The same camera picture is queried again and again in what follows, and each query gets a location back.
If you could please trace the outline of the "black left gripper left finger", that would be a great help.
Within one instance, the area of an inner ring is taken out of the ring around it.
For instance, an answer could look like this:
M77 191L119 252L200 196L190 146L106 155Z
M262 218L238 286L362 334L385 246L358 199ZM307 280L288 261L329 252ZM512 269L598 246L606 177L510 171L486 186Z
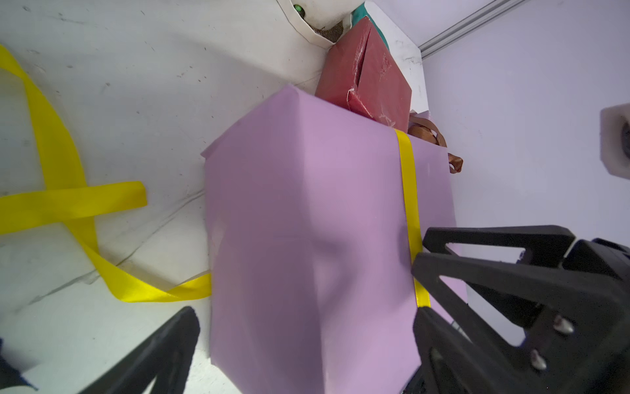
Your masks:
M82 392L182 393L199 335L198 316L187 306Z

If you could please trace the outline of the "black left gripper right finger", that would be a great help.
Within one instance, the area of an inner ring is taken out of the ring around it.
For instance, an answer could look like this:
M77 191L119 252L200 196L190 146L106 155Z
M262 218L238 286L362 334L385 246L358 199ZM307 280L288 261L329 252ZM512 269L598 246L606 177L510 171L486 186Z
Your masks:
M463 329L429 307L417 310L413 335L421 365L404 393L520 393L522 353L476 313L460 318Z

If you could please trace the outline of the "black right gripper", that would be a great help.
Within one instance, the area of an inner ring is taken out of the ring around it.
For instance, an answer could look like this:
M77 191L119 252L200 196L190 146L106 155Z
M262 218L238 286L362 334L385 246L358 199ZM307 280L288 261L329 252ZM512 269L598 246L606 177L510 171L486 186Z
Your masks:
M460 324L475 313L442 281L472 283L477 294L523 328L516 347L544 393L629 391L629 249L578 241L555 225L429 228L412 273ZM519 264L452 255L449 243L522 248Z

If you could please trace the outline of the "large purple gift box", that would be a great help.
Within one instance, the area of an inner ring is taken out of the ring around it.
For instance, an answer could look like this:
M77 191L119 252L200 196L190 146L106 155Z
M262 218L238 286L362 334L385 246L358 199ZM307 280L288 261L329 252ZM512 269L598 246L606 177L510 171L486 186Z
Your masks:
M456 225L445 148L292 85L204 151L210 356L244 393L399 393L421 364L408 224Z

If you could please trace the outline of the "yellow satin ribbon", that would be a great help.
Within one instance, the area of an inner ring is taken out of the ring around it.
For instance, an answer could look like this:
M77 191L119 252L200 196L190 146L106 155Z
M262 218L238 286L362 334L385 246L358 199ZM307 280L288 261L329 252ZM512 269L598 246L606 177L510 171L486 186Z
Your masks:
M98 249L95 218L147 205L144 185L89 186L70 132L7 49L1 68L24 86L45 185L1 199L1 232L61 223L118 300L210 298L221 322L431 305L412 267L437 146L284 86L203 151L212 269L163 290Z

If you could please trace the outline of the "brown satin ribbon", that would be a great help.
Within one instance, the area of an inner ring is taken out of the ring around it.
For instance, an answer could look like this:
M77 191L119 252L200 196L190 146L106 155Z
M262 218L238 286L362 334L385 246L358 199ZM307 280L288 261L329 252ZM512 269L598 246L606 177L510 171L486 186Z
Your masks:
M408 133L423 141L447 148L446 138L437 125L426 116L418 113L409 115ZM464 160L454 154L448 153L448 163L451 174L461 173Z

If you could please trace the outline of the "red gift box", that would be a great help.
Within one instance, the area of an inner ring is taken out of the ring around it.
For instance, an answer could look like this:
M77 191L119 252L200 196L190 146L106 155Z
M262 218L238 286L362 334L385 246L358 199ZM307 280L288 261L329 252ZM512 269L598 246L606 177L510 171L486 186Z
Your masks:
M315 96L385 126L407 130L411 87L367 18L329 49Z

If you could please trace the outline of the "black lettered ribbon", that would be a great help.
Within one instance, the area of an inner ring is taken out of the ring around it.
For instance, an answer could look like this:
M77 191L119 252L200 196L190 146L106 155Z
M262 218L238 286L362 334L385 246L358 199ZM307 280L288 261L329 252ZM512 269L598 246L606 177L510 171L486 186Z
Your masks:
M38 391L37 387L28 382L22 375L21 371L13 367L7 359L0 356L0 389L9 389L12 387L28 387Z

